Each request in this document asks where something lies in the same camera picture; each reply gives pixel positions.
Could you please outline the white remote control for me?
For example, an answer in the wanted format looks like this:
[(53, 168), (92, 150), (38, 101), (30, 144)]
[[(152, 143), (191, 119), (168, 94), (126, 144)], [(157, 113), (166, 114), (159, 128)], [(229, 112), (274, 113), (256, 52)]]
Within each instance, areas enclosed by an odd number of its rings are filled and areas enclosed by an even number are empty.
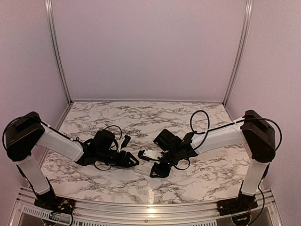
[(147, 165), (137, 165), (135, 166), (135, 172), (145, 175), (145, 176), (150, 176), (151, 174), (151, 169), (152, 166), (147, 166)]

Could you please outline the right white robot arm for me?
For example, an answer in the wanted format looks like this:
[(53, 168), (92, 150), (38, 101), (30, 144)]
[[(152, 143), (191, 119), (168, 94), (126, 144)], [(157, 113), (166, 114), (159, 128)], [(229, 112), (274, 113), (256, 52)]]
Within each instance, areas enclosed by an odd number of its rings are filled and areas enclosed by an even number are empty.
[(171, 168), (179, 161), (199, 154), (231, 145), (242, 144), (251, 153), (251, 161), (233, 207), (243, 211), (251, 204), (267, 167), (276, 156), (276, 135), (270, 125), (272, 120), (262, 118), (256, 111), (248, 110), (245, 115), (227, 125), (208, 127), (204, 132), (192, 130), (179, 138), (167, 129), (162, 130), (154, 143), (162, 149), (160, 157), (152, 158), (154, 164), (150, 177), (166, 178)]

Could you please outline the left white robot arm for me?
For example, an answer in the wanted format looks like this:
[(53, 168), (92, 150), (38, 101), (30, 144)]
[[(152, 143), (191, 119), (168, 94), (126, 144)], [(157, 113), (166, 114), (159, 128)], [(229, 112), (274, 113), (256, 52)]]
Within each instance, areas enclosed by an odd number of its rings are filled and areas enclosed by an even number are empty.
[(139, 165), (139, 161), (124, 150), (129, 141), (128, 135), (118, 141), (112, 132), (103, 129), (97, 131), (93, 138), (81, 142), (43, 122), (37, 112), (13, 119), (2, 133), (2, 145), (8, 158), (16, 163), (29, 181), (37, 199), (50, 210), (59, 206), (59, 198), (32, 157), (34, 147), (49, 149), (81, 166), (101, 162), (113, 167), (130, 168)]

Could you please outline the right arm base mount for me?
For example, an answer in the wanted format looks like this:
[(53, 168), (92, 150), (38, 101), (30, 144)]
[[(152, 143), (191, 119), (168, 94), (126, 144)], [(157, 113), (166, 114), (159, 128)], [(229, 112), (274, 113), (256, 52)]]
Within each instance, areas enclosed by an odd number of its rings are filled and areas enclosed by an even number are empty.
[(235, 214), (243, 211), (249, 211), (258, 207), (256, 200), (239, 201), (237, 198), (221, 200), (217, 202), (220, 216)]

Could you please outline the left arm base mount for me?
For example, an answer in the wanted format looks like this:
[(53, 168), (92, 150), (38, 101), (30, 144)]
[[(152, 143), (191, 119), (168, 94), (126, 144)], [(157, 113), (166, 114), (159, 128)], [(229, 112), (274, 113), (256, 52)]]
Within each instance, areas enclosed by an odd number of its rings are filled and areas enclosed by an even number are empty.
[(72, 214), (75, 207), (75, 200), (56, 196), (54, 198), (37, 198), (34, 205), (54, 213)]

